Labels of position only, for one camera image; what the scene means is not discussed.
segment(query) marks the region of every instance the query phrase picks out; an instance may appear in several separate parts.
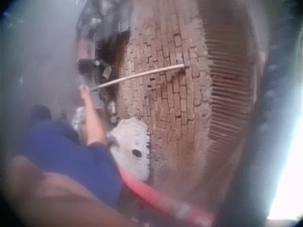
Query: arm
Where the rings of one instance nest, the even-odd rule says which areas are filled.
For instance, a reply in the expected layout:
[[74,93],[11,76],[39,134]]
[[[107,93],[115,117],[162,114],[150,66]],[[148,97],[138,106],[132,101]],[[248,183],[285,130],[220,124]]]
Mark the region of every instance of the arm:
[[106,145],[106,132],[103,128],[102,121],[94,108],[91,100],[90,90],[87,86],[81,86],[80,92],[81,98],[85,104],[86,131],[88,138],[87,145],[96,142]]

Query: hole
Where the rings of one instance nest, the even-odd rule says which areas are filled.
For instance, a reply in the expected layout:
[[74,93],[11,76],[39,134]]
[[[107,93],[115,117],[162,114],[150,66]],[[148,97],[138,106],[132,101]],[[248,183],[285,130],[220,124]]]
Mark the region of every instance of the hole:
[[135,155],[136,157],[142,157],[141,151],[136,149],[132,150],[132,154]]

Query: blue shirt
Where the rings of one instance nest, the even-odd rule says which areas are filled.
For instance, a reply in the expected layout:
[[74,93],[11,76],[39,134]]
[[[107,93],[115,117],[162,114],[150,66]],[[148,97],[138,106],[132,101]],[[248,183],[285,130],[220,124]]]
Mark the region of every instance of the blue shirt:
[[122,187],[116,164],[101,144],[82,147],[77,133],[62,122],[45,121],[26,135],[21,153],[45,172],[69,176],[116,208]]

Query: hand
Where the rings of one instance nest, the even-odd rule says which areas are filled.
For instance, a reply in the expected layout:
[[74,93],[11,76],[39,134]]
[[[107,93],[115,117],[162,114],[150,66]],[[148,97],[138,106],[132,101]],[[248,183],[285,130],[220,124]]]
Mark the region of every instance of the hand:
[[90,96],[90,90],[89,87],[86,85],[81,85],[80,86],[80,95],[81,98],[83,99],[83,101],[86,103],[87,101],[91,100],[91,96]]

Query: wooden stick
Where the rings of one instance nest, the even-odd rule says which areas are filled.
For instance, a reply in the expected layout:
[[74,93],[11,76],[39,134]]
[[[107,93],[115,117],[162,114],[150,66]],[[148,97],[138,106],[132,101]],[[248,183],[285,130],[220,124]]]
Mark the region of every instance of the wooden stick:
[[159,73],[159,72],[166,72],[166,71],[169,71],[169,70],[181,69],[181,68],[184,68],[184,67],[185,67],[184,64],[179,64],[179,65],[172,65],[172,66],[168,66],[168,67],[164,67],[164,68],[160,68],[160,69],[150,70],[150,71],[146,71],[146,72],[141,72],[141,73],[133,74],[133,75],[128,76],[128,77],[122,77],[122,78],[119,78],[119,79],[112,80],[108,83],[101,84],[101,85],[99,85],[97,87],[94,87],[90,90],[94,91],[94,90],[97,90],[99,88],[108,87],[110,85],[117,84],[117,83],[120,83],[122,81],[129,80],[129,79],[134,79],[134,78],[137,78],[137,77],[143,77],[143,76],[147,76],[147,75],[154,74],[154,73]]

